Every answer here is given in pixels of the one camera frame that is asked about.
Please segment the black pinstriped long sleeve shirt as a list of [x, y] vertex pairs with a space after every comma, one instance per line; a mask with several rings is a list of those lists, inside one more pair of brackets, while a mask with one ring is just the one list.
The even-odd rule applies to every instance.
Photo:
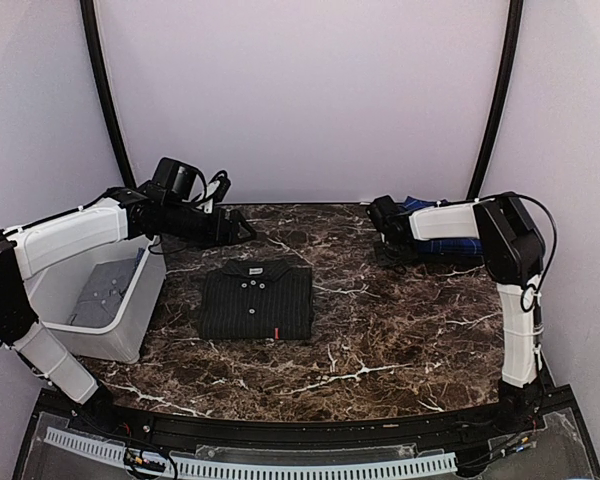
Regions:
[[313, 320], [311, 268], [229, 260], [205, 277], [197, 330], [209, 340], [308, 340]]

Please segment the blue patterned shirt in bin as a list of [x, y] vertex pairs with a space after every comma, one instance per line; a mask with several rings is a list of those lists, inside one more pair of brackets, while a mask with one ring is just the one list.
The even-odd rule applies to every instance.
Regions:
[[140, 265], [141, 260], [143, 259], [144, 255], [145, 255], [145, 252], [146, 252], [145, 248], [137, 249], [135, 260], [134, 260], [134, 269], [137, 269], [138, 266]]

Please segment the right black frame post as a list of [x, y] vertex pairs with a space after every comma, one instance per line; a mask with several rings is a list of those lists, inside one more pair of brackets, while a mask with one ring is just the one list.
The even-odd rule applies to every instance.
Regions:
[[508, 95], [522, 23], [523, 9], [523, 0], [511, 0], [509, 2], [503, 45], [492, 101], [466, 194], [468, 200], [477, 198], [480, 195], [486, 179]]

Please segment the grey button shirt in bin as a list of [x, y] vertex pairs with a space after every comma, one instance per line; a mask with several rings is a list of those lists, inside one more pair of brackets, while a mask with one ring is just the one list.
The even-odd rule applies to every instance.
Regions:
[[135, 260], [97, 264], [69, 316], [71, 326], [102, 328], [113, 322], [135, 273]]

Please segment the left black frame post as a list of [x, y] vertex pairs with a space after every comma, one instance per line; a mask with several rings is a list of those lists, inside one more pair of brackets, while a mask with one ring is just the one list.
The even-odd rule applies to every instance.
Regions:
[[116, 165], [123, 185], [134, 188], [136, 179], [127, 154], [111, 90], [97, 19], [96, 3], [93, 0], [80, 0], [79, 4], [93, 80]]

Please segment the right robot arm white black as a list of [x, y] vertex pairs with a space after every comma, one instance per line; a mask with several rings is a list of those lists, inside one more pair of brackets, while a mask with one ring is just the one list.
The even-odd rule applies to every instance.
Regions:
[[502, 383], [531, 385], [542, 370], [540, 313], [545, 272], [557, 245], [547, 244], [526, 206], [540, 201], [515, 192], [449, 202], [374, 199], [366, 213], [380, 234], [375, 249], [394, 264], [480, 260], [496, 283], [504, 332]]

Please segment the white plastic bin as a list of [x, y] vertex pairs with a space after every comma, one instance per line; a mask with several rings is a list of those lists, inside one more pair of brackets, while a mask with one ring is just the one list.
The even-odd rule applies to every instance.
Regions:
[[[68, 319], [97, 264], [134, 259], [146, 252], [113, 322], [102, 328], [71, 326]], [[25, 282], [30, 303], [42, 323], [73, 354], [135, 363], [166, 276], [158, 238], [139, 237], [105, 245], [53, 265]]]

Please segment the black frame post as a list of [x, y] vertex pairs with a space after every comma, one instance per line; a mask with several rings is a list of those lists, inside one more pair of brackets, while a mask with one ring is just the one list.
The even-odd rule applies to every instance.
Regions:
[[116, 165], [123, 185], [134, 188], [136, 179], [127, 154], [111, 90], [97, 19], [96, 3], [93, 0], [80, 0], [79, 4], [93, 80]]
[[466, 194], [468, 200], [477, 198], [480, 195], [486, 179], [508, 95], [522, 23], [523, 9], [523, 0], [511, 0], [509, 2], [503, 45], [492, 101]]

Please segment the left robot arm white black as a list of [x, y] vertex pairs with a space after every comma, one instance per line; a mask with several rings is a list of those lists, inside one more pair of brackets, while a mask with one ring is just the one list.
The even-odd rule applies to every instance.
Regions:
[[121, 427], [108, 389], [81, 362], [135, 362], [164, 282], [159, 240], [238, 245], [255, 230], [238, 210], [164, 187], [111, 188], [95, 201], [0, 228], [0, 348], [15, 352], [100, 436]]

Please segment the blue plaid shirt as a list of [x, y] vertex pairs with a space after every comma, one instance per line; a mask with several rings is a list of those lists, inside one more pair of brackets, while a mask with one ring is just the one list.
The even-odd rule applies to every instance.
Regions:
[[[436, 206], [438, 203], [445, 205], [448, 201], [445, 199], [440, 201], [426, 201], [407, 196], [402, 203], [402, 209], [405, 212], [411, 213], [416, 210]], [[483, 254], [481, 242], [471, 238], [418, 241], [416, 243], [416, 251], [419, 255], [457, 255], [467, 258], [478, 258]]]

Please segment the black front rail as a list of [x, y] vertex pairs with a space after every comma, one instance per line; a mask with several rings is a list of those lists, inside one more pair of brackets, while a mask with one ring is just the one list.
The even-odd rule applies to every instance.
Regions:
[[114, 406], [118, 421], [131, 427], [134, 439], [174, 450], [199, 445], [229, 447], [355, 448], [414, 443], [419, 447], [481, 445], [498, 431], [491, 426], [463, 427], [461, 423], [487, 420], [497, 406], [385, 420], [275, 423], [203, 419]]

